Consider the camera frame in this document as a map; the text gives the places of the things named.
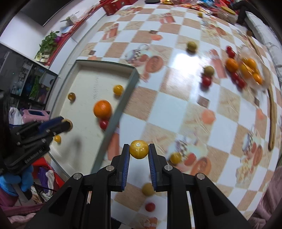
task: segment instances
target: cherry tomato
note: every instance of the cherry tomato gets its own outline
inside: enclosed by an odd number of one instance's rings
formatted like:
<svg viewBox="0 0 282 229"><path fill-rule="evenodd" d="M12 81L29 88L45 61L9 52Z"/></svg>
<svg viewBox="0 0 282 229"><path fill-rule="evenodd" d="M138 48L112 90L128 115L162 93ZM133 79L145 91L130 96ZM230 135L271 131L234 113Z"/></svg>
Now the cherry tomato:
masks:
<svg viewBox="0 0 282 229"><path fill-rule="evenodd" d="M227 54L230 58L234 58L236 53L233 50L229 50Z"/></svg>
<svg viewBox="0 0 282 229"><path fill-rule="evenodd" d="M211 85L211 83L212 83L212 79L211 78L209 78L207 76L203 76L203 78L202 78L202 85L204 87L209 87Z"/></svg>
<svg viewBox="0 0 282 229"><path fill-rule="evenodd" d="M231 78L232 78L232 80L236 81L236 80L238 80L238 79L240 78L240 76L238 75L238 73L233 72L233 73L231 74Z"/></svg>
<svg viewBox="0 0 282 229"><path fill-rule="evenodd" d="M242 78L239 78L237 80L237 85L238 87L240 87L241 89L243 89L245 86L246 86L246 82L242 79Z"/></svg>
<svg viewBox="0 0 282 229"><path fill-rule="evenodd" d="M184 165L190 166L196 161L196 155L193 153L190 153L187 157L187 159L184 161Z"/></svg>
<svg viewBox="0 0 282 229"><path fill-rule="evenodd" d="M107 120L100 120L100 128L105 130L108 126L109 122Z"/></svg>
<svg viewBox="0 0 282 229"><path fill-rule="evenodd" d="M232 47L231 47L231 46L227 46L227 47L226 47L226 51L227 51L227 52L229 52L229 51L231 51L231 50L232 50Z"/></svg>
<svg viewBox="0 0 282 229"><path fill-rule="evenodd" d="M156 205L154 203L147 203L145 205L145 209L148 212L152 212L153 210L155 210L155 208L156 208Z"/></svg>

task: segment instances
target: black screen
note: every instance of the black screen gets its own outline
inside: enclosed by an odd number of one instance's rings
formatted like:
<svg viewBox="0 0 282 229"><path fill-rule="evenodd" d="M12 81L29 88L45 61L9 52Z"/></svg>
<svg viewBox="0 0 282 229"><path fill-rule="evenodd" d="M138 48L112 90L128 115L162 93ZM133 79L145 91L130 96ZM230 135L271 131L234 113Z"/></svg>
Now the black screen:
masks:
<svg viewBox="0 0 282 229"><path fill-rule="evenodd" d="M30 0L21 12L44 26L48 20L72 0Z"/></svg>

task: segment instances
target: person's hand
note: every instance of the person's hand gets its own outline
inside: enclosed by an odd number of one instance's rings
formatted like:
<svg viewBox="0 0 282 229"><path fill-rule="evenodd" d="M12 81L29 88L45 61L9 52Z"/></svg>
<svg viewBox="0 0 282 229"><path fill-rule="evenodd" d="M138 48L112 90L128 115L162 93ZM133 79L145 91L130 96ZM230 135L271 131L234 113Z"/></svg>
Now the person's hand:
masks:
<svg viewBox="0 0 282 229"><path fill-rule="evenodd" d="M3 176L0 176L0 187L11 196L18 195L12 186L13 184L20 184L19 186L21 190L26 192L33 185L32 172L33 166L31 165L27 167L20 176L6 173Z"/></svg>

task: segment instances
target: wooden handle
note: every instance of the wooden handle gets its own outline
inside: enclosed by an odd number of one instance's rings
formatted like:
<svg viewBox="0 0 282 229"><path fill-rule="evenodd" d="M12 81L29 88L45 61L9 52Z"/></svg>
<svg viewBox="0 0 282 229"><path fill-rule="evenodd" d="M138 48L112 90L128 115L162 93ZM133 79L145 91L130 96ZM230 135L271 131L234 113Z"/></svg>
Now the wooden handle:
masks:
<svg viewBox="0 0 282 229"><path fill-rule="evenodd" d="M261 54L259 52L259 49L257 48L257 45L254 42L253 38L251 36L249 36L248 33L247 33L247 37L248 37L250 43L252 44L253 48L255 49L255 52L257 53L257 55L260 57L260 59L263 62L263 59L262 59ZM270 101L270 131L269 131L268 150L272 151L273 148L274 148L274 144L275 144L276 121L277 121L276 116L277 115L276 115L275 110L274 110L273 91L272 91L271 84L268 87L267 92L268 92L269 101Z"/></svg>

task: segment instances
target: table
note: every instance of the table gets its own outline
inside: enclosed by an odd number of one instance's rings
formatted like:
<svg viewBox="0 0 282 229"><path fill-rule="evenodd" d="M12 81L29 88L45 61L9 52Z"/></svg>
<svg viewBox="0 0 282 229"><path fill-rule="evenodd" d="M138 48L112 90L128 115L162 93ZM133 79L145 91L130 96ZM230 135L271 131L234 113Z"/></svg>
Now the table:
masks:
<svg viewBox="0 0 282 229"><path fill-rule="evenodd" d="M154 143L157 153L166 158L181 152L183 162L176 167L184 173L205 173L248 219L278 160L279 83L266 47L254 39L272 73L277 112L275 147L268 151L268 94L254 94L249 87L239 91L224 68L227 45L237 52L241 45L252 48L251 44L235 26L197 14L166 5L125 6L107 18L78 59L129 64L140 74L116 131L119 153L123 144L136 139ZM195 55L187 53L188 41L198 45ZM200 81L206 65L212 65L216 73L205 91ZM196 156L192 165L186 159L190 153ZM102 167L110 164L113 156L108 153ZM145 197L141 187L146 182L150 182L147 158L131 157L125 191L112 194L111 215L133 228L144 228L145 222L157 218L157 228L166 228L166 194ZM148 202L156 204L155 211L145 210Z"/></svg>

